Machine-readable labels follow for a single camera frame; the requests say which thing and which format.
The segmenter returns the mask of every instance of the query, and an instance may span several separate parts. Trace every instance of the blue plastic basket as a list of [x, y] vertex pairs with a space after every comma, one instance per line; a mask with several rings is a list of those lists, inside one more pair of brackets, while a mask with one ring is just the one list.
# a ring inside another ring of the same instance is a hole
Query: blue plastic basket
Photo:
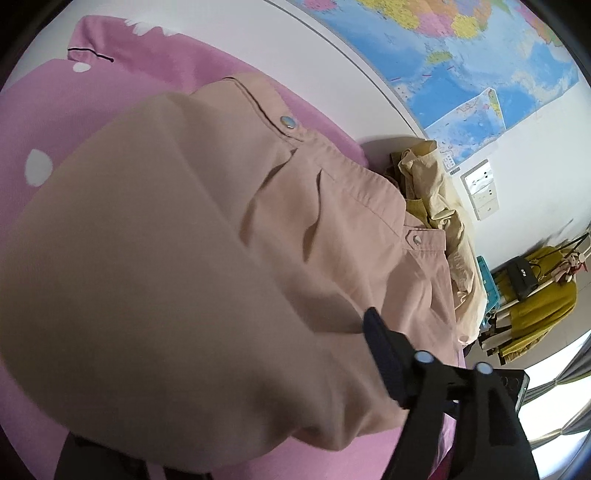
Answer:
[[499, 290], [492, 278], [491, 271], [488, 268], [488, 265], [486, 265], [484, 257], [478, 257], [476, 260], [478, 261], [478, 267], [480, 268], [480, 273], [482, 274], [482, 281], [484, 282], [484, 288], [488, 298], [488, 302], [486, 303], [486, 312], [489, 313], [491, 310], [498, 308], [499, 302], [501, 301], [501, 295], [499, 294]]

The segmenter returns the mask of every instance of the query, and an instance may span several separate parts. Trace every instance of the yellow cloth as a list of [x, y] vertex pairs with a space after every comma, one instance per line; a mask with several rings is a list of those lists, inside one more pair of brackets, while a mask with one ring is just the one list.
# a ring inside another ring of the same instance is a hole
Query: yellow cloth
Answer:
[[[526, 257], [533, 264], [533, 272], [540, 284], [549, 279], [550, 269], [563, 259], [554, 247], [542, 247]], [[509, 277], [505, 270], [495, 276], [495, 282], [507, 302], [515, 300]], [[529, 351], [564, 317], [573, 311], [577, 303], [577, 285], [552, 283], [525, 301], [509, 309], [513, 341], [500, 350], [501, 356], [512, 361]]]
[[[470, 217], [439, 157], [437, 142], [425, 140], [402, 154], [398, 168], [404, 176], [406, 198], [422, 201], [428, 224], [446, 233], [458, 341], [468, 345], [480, 333], [487, 295], [470, 242]], [[422, 219], [420, 204], [407, 202], [407, 208], [409, 205], [419, 215], [409, 212]]]
[[422, 200], [407, 200], [407, 212], [413, 217], [421, 221], [421, 223], [427, 228], [431, 228], [429, 218], [427, 215], [427, 209]]

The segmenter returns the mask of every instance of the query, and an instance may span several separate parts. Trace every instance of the metal snap button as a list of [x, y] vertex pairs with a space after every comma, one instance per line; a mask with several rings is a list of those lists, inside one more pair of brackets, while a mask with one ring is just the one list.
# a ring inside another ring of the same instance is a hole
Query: metal snap button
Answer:
[[295, 127], [297, 127], [296, 121], [290, 116], [282, 116], [279, 120], [284, 127], [289, 128], [290, 130], [293, 130]]

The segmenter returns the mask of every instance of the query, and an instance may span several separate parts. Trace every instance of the world map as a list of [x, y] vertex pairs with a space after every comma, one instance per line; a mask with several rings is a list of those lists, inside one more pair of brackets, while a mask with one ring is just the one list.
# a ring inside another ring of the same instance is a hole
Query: world map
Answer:
[[384, 79], [454, 169], [556, 100], [579, 70], [518, 0], [290, 0]]

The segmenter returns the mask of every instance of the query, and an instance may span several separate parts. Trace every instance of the electrical outlet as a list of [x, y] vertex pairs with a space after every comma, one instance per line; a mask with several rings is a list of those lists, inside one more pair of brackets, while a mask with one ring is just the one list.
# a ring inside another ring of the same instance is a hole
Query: electrical outlet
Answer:
[[499, 201], [495, 197], [494, 200], [485, 203], [482, 207], [474, 209], [476, 217], [479, 220], [485, 220], [499, 209]]
[[474, 208], [478, 210], [479, 208], [484, 207], [487, 203], [496, 200], [496, 186], [495, 182], [490, 182], [486, 187], [484, 187], [479, 192], [471, 195], [472, 203]]
[[472, 171], [462, 177], [466, 190], [470, 195], [474, 195], [484, 189], [494, 180], [492, 167], [488, 160], [485, 160]]

